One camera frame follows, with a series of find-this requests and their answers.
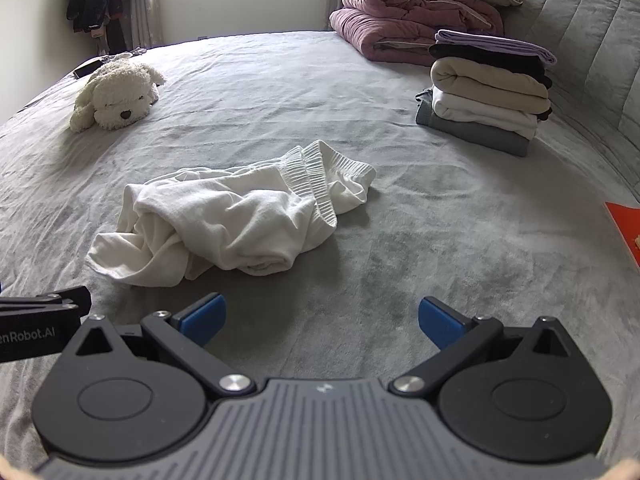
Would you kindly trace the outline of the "orange red booklet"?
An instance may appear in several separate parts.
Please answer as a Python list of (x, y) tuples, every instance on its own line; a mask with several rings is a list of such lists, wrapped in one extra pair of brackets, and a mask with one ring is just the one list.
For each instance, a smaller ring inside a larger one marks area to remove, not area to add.
[(604, 204), (631, 257), (636, 265), (640, 266), (640, 208), (611, 202), (605, 202)]

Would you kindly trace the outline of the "white pants garment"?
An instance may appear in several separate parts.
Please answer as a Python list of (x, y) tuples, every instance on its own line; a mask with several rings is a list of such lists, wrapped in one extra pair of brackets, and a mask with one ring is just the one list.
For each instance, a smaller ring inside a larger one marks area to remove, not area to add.
[(127, 185), (116, 228), (94, 238), (87, 262), (140, 287), (174, 287), (213, 266), (284, 272), (366, 203), (375, 176), (321, 140), (244, 167), (183, 168)]

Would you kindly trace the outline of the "white plush dog toy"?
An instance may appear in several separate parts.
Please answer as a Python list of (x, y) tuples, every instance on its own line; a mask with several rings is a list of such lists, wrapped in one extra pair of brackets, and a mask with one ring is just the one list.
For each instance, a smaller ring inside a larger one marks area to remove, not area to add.
[(116, 55), (89, 77), (76, 96), (70, 131), (80, 133), (93, 125), (104, 130), (133, 125), (150, 114), (165, 81), (158, 70), (136, 56)]

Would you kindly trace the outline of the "grey window curtain left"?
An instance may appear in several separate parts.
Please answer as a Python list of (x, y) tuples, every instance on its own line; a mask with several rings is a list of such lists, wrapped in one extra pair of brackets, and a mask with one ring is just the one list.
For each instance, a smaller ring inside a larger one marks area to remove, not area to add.
[(129, 0), (131, 44), (135, 48), (151, 49), (163, 44), (160, 22), (160, 0)]

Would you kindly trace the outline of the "pink folded quilt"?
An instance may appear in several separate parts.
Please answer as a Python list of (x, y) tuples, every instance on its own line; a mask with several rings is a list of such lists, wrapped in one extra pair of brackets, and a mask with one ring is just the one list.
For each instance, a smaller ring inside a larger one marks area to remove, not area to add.
[(373, 62), (430, 66), (428, 48), (441, 29), (501, 36), (498, 10), (483, 0), (342, 0), (329, 23)]

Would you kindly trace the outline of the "black tablet on bed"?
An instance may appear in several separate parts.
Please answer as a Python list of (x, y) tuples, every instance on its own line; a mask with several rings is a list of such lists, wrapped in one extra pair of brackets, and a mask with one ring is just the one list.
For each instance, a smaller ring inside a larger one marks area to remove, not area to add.
[(76, 79), (93, 74), (96, 70), (104, 65), (102, 58), (96, 58), (95, 60), (85, 62), (81, 66), (78, 66), (73, 70), (73, 75)]

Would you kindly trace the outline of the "grey quilted headboard cover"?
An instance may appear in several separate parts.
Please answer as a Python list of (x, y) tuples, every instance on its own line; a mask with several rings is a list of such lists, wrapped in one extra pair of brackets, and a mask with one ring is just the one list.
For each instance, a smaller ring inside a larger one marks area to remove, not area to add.
[(556, 116), (639, 192), (639, 0), (522, 0), (503, 10), (506, 36), (539, 44)]

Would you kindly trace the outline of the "black folded garment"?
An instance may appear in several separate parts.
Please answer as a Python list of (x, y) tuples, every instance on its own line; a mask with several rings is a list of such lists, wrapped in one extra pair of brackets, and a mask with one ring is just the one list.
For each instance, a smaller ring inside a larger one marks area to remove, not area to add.
[[(541, 60), (536, 56), (516, 55), (482, 50), (474, 47), (457, 46), (456, 44), (433, 44), (428, 52), (435, 61), (447, 56), (465, 58), (466, 60), (510, 70), (512, 73), (533, 77), (543, 84), (549, 92), (551, 79), (546, 75)], [(544, 113), (535, 115), (538, 120), (546, 120), (551, 114), (551, 107)]]

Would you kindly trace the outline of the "grey bed sheet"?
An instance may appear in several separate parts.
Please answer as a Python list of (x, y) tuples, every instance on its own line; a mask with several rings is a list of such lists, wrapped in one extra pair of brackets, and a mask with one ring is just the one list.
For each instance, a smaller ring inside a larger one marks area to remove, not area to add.
[(414, 120), (427, 70), (332, 32), (149, 50), (150, 114), (70, 131), (65, 76), (1, 128), (1, 285), (88, 287), (116, 323), (228, 302), (212, 346), (256, 379), (382, 377), (433, 352), (432, 295), (510, 324), (556, 316), (613, 401), (601, 454), (639, 451), (639, 272), (607, 202), (633, 204), (578, 119), (523, 158)]

